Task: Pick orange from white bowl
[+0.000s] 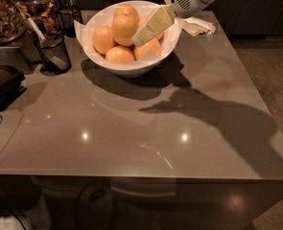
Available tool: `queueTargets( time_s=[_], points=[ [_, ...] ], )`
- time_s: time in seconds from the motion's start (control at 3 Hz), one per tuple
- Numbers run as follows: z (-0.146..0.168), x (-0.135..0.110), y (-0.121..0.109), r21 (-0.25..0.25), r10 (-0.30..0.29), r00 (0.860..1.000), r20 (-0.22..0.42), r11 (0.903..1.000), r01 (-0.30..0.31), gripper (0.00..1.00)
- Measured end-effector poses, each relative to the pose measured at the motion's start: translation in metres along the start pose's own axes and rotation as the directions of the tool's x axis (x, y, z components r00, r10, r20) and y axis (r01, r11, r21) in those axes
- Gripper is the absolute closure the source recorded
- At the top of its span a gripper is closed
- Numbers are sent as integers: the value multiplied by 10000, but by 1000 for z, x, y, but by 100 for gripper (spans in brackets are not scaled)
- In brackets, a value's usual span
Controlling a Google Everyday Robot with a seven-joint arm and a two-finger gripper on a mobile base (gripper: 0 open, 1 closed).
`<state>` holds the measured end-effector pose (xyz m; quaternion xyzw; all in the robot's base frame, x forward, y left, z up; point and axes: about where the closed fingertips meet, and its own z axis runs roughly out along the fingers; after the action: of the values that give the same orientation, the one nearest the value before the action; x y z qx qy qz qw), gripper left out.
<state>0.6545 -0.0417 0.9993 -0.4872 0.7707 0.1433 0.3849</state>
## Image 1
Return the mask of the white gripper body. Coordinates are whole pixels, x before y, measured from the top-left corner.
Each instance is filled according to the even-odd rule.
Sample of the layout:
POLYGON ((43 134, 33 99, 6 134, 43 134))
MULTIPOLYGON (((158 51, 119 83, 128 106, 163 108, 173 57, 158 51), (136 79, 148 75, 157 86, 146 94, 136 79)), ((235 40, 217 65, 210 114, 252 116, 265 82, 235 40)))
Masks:
POLYGON ((173 9, 177 17, 181 18, 191 17, 206 7, 201 0, 164 0, 164 2, 173 9))

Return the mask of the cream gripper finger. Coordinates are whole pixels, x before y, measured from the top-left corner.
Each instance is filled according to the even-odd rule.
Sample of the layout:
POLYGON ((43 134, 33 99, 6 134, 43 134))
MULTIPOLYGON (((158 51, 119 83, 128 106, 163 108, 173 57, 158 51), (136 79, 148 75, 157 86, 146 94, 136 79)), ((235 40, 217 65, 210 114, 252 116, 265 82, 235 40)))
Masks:
POLYGON ((175 22, 176 14, 169 5, 160 5, 154 9, 145 22, 139 27, 132 37, 135 46, 141 47, 150 40, 160 35, 175 22))

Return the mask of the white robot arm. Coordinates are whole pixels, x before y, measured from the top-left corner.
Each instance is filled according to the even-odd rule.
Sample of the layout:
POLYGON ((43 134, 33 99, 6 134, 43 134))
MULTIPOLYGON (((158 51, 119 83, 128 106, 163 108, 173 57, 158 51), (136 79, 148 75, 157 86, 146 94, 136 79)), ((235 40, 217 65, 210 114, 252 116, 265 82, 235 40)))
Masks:
POLYGON ((154 9, 133 35, 135 46, 143 46, 155 36, 170 28, 177 18, 191 23, 191 17, 216 0, 164 0, 165 4, 154 9))

